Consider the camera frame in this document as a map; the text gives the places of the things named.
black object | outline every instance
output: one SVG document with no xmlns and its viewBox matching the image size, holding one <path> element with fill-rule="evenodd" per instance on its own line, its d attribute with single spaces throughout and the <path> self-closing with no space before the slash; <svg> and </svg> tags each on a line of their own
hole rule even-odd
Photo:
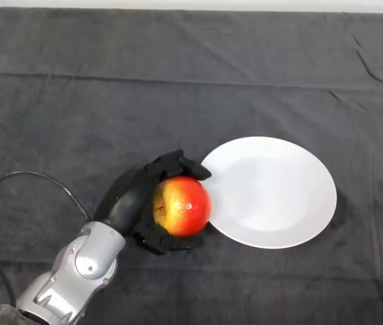
<svg viewBox="0 0 383 325">
<path fill-rule="evenodd" d="M 70 192 L 70 190 L 63 183 L 60 183 L 54 177 L 51 177 L 51 176 L 46 175 L 46 174 L 38 173 L 37 171 L 14 171 L 12 173 L 8 173 L 8 174 L 5 174 L 5 175 L 1 176 L 0 177 L 0 183 L 2 181 L 4 181 L 5 179 L 7 179 L 7 178 L 18 176 L 18 175 L 37 176 L 37 177 L 41 177 L 41 178 L 47 179 L 48 181 L 56 184 L 59 188 L 61 188 L 63 191 L 65 191 L 66 194 L 68 194 L 69 198 L 72 200 L 72 202 L 75 204 L 75 206 L 81 211 L 81 213 L 85 217 L 85 220 L 87 222 L 90 222 L 92 220 L 90 218 L 90 216 L 87 214 L 87 212 L 85 211 L 85 209 L 83 208 L 83 206 L 81 205 L 81 203 Z M 9 296 L 9 304 L 12 307 L 16 307 L 16 296 L 15 296 L 14 289 L 12 288 L 12 285 L 11 285 L 9 279 L 7 278 L 7 276 L 4 273 L 3 269 L 1 268 L 1 265 L 0 265 L 0 278 L 1 278 L 2 283 L 4 284 L 4 287 L 6 288 L 7 295 Z"/>
<path fill-rule="evenodd" d="M 94 221 L 108 224 L 122 236 L 131 234 L 138 245 L 157 255 L 191 249 L 195 239 L 170 236 L 155 224 L 152 209 L 145 209 L 157 186 L 178 175 L 199 181 L 211 177 L 211 173 L 200 163 L 184 157 L 183 150 L 169 152 L 141 169 L 133 168 L 122 174 L 102 199 Z"/>
</svg>

black robotic finger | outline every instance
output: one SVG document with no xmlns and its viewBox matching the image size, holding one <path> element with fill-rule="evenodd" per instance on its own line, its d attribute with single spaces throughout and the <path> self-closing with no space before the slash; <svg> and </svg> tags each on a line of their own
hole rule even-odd
<svg viewBox="0 0 383 325">
<path fill-rule="evenodd" d="M 198 181 L 204 181 L 211 177 L 211 172 L 208 171 L 200 163 L 193 161 L 187 157 L 180 156 L 179 163 L 184 168 L 182 175 L 189 176 L 197 179 Z"/>
</svg>

white plate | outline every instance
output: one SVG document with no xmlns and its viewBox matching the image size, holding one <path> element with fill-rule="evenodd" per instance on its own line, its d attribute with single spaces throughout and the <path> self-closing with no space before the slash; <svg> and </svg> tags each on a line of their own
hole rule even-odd
<svg viewBox="0 0 383 325">
<path fill-rule="evenodd" d="M 260 248 L 286 248 L 319 234 L 336 209 L 333 178 L 309 151 L 272 137 L 244 137 L 203 161 L 213 204 L 209 222 Z"/>
</svg>

white wall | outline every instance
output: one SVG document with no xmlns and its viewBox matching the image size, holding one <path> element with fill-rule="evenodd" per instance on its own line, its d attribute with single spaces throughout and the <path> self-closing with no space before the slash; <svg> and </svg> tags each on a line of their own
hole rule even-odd
<svg viewBox="0 0 383 325">
<path fill-rule="evenodd" d="M 0 7 L 383 12 L 383 0 L 0 0 Z"/>
</svg>

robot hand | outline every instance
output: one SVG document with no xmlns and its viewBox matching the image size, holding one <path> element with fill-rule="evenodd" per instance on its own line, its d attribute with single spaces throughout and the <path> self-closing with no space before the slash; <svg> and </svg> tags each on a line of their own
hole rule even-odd
<svg viewBox="0 0 383 325">
<path fill-rule="evenodd" d="M 76 324 L 93 295 L 114 278 L 117 255 L 128 235 L 157 255 L 192 248 L 192 240 L 170 236 L 155 224 L 151 209 L 145 209 L 158 184 L 177 175 L 198 180 L 211 177 L 205 167 L 185 158 L 182 150 L 120 176 L 93 221 L 58 253 L 52 270 L 36 278 L 19 297 L 16 307 L 20 312 L 39 324 Z"/>
</svg>

